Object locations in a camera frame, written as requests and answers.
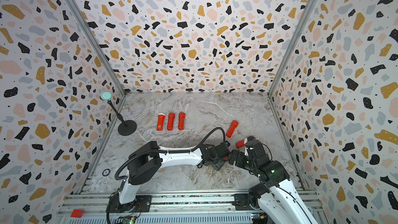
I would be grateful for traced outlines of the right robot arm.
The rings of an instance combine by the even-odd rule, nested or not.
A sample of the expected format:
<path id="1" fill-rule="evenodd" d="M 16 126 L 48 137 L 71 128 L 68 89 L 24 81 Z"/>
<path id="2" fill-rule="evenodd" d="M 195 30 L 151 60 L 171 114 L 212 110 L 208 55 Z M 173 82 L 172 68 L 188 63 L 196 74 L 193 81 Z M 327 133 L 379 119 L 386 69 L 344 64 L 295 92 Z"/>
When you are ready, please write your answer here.
<path id="1" fill-rule="evenodd" d="M 247 199 L 238 205 L 262 210 L 276 224 L 316 224 L 289 173 L 279 161 L 270 158 L 266 145 L 253 136 L 243 143 L 245 151 L 233 150 L 229 164 L 248 171 L 259 183 L 248 190 Z"/>

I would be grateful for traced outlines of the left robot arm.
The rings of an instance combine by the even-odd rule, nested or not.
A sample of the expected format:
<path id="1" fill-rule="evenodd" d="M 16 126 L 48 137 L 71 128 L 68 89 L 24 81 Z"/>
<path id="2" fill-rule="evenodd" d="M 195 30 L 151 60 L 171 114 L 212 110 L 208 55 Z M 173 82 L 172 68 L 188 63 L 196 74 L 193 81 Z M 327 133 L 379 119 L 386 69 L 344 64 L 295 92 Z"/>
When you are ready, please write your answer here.
<path id="1" fill-rule="evenodd" d="M 122 181 L 109 197 L 106 213 L 123 213 L 137 208 L 136 195 L 142 184 L 149 182 L 158 170 L 173 166 L 212 167 L 219 171 L 230 154 L 230 143 L 199 144 L 190 148 L 166 148 L 151 141 L 132 153 L 115 173 Z"/>

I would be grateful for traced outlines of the red flashlight white rim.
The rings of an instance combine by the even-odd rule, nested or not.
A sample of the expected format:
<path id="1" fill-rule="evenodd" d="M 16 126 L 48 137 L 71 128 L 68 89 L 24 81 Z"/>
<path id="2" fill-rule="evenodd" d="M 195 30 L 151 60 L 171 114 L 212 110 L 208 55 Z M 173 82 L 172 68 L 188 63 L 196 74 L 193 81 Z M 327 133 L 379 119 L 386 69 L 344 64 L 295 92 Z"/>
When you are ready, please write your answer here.
<path id="1" fill-rule="evenodd" d="M 158 114 L 158 121 L 157 121 L 157 131 L 163 130 L 165 115 L 160 113 Z"/>

